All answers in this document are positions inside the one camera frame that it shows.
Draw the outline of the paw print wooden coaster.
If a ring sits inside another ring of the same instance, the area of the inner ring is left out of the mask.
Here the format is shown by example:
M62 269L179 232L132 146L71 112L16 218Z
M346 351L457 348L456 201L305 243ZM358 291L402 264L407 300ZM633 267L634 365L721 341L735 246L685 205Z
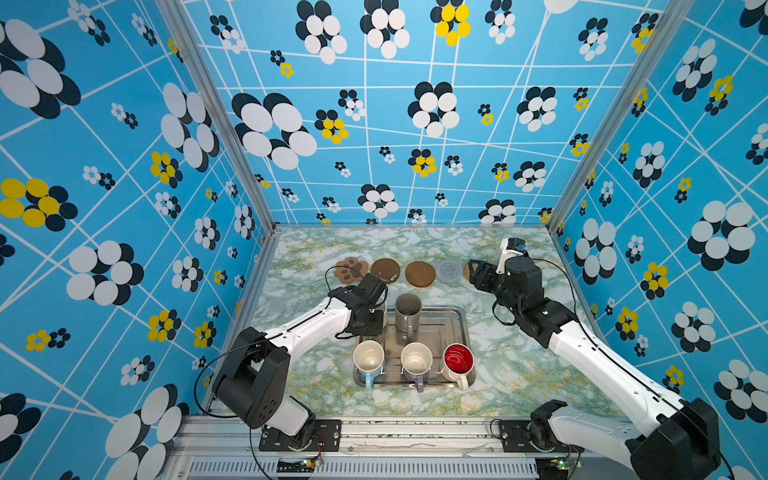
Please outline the paw print wooden coaster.
M369 264L356 257L347 257L333 268L333 275L344 285L359 283L369 272Z

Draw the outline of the round brown coaster front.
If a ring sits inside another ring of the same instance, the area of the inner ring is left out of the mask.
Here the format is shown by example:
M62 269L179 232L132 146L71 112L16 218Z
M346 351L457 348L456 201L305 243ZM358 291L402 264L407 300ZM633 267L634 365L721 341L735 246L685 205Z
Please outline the round brown coaster front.
M399 279L401 267L391 258L381 258L371 264L370 273L385 284L392 284Z

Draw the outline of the round brown coaster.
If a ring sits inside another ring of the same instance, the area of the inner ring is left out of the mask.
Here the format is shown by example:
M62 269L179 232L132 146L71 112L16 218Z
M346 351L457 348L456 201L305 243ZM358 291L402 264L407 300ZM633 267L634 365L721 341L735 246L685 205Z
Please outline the round brown coaster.
M371 264L370 273L385 284L392 284L399 279L401 267L391 258L381 258Z
M425 261L413 261L405 269L407 282L417 288L426 288L436 279L435 268Z

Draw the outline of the grey metallic mug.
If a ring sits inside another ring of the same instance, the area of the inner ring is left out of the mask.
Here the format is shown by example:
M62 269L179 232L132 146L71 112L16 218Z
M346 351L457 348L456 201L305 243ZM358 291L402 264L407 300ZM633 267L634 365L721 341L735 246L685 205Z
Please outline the grey metallic mug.
M404 293L395 301L395 327L407 338L413 339L419 330L422 301L412 293Z

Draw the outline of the grey silicone round coaster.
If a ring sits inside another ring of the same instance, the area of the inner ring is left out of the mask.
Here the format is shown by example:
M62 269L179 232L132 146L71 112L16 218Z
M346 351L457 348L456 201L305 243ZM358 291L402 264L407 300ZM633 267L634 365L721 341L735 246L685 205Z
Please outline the grey silicone round coaster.
M443 260L438 262L434 268L436 278L443 283L460 283L465 278L464 266L458 261Z

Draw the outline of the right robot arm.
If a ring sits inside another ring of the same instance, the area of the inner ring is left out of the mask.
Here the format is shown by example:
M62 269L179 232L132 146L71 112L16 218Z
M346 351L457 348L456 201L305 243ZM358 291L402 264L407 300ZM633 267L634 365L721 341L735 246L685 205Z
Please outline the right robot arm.
M714 408L651 380L589 332L576 313L546 297L532 258L509 257L502 267L471 260L468 271L477 290L512 312L514 326L580 371L627 418L619 422L551 400L531 414L538 448L581 447L640 479L705 479L725 465Z

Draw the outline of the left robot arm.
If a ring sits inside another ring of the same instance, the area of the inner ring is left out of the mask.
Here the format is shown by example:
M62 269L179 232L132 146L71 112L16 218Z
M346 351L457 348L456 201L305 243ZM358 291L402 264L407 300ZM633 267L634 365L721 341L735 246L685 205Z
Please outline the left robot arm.
M380 305L388 286L372 274L332 289L308 312L260 331L242 330L212 383L214 396L251 429L267 426L299 447L309 442L315 414L286 393L292 363L328 337L373 336L383 329Z

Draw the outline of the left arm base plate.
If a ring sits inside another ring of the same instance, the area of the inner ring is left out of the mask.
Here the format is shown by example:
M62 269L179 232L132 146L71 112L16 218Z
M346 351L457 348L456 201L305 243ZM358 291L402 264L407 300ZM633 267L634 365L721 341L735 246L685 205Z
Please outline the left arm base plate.
M339 419L310 420L296 435L276 428L262 431L258 450L261 452L338 452L342 433Z

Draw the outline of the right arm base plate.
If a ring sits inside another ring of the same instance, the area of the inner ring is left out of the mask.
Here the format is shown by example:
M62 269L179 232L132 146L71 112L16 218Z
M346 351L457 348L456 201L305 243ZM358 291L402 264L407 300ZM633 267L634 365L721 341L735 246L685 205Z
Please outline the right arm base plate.
M584 448L566 445L559 441L549 441L544 446L534 442L529 420L493 419L489 427L491 436L499 440L505 453L531 453L545 455L575 455L583 453Z

